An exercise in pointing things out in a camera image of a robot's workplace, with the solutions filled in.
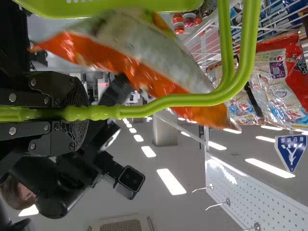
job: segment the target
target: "air vent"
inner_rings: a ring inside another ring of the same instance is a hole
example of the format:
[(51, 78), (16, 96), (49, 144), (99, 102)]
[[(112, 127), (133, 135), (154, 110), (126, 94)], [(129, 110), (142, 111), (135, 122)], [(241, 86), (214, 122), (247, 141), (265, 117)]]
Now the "air vent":
[(89, 227), (91, 231), (154, 231), (150, 217), (140, 214), (96, 219)]
[(139, 220), (126, 220), (101, 226), (100, 231), (142, 231)]

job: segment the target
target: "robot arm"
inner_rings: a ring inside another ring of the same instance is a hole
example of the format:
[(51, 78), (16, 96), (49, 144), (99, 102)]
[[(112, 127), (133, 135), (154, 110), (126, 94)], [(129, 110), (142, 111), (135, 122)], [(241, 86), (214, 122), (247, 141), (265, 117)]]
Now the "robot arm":
[[(56, 72), (19, 73), (20, 77), (12, 71), (5, 73), (5, 78), (14, 76), (7, 81), (10, 84), (0, 87), (0, 106), (62, 108), (89, 104), (76, 77)], [(23, 84), (14, 84), (19, 79)], [(99, 104), (122, 103), (131, 90), (127, 78), (118, 76)], [(0, 123), (0, 148), (4, 150), (0, 154), (0, 178), (9, 173), (33, 191), (39, 212), (48, 218), (64, 217), (101, 179), (132, 200), (145, 176), (130, 166), (121, 166), (105, 151), (119, 131), (110, 119)], [(56, 163), (49, 159), (53, 156)]]

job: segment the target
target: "white pegboard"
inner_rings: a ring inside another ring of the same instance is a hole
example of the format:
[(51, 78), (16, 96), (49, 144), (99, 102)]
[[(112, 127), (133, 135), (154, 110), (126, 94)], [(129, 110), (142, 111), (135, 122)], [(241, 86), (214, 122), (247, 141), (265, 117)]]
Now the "white pegboard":
[(222, 207), (243, 229), (259, 222), (264, 231), (308, 231), (308, 207), (210, 154), (205, 159), (206, 183), (214, 185), (206, 192), (217, 203), (229, 198), (231, 206)]

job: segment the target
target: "store shelf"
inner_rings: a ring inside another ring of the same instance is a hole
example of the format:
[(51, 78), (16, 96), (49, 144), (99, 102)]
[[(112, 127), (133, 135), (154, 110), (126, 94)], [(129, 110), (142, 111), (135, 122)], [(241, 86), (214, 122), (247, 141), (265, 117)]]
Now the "store shelf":
[(308, 207), (229, 165), (205, 154), (206, 192), (243, 228), (261, 225), (263, 231), (307, 231)]
[[(258, 41), (263, 40), (263, 36), (271, 37), (271, 34), (277, 35), (287, 31), (299, 31), (299, 27), (302, 26), (302, 23), (297, 25), (292, 25), (297, 20), (300, 20), (303, 17), (308, 16), (308, 14), (304, 14), (299, 16), (296, 19), (289, 20), (290, 16), (297, 14), (308, 6), (304, 6), (292, 13), (288, 13), (288, 8), (292, 7), (296, 3), (299, 3), (305, 0), (295, 0), (291, 4), (286, 7), (281, 8), (280, 10), (269, 14), (269, 9), (273, 7), (274, 4), (278, 4), (283, 2), (283, 0), (276, 0), (266, 8), (261, 10), (261, 13), (265, 14), (266, 17), (259, 21), (259, 31), (258, 31)], [(230, 8), (239, 3), (239, 0), (231, 0)], [(239, 15), (242, 15), (243, 11), (237, 13), (235, 16), (231, 18), (233, 20)], [(236, 31), (232, 31), (232, 39), (233, 39), (233, 51), (237, 53), (240, 47), (240, 36), (241, 36), (241, 27), (242, 23), (239, 23), (237, 26), (232, 26)], [(206, 30), (205, 35), (202, 37), (198, 36), (202, 31)], [(200, 67), (205, 71), (206, 68), (220, 61), (220, 44), (219, 44), (219, 33), (218, 33), (218, 12), (217, 10), (213, 11), (207, 18), (204, 20), (199, 27), (194, 29), (186, 38), (183, 40), (186, 47), (192, 53), (195, 60), (198, 62)]]

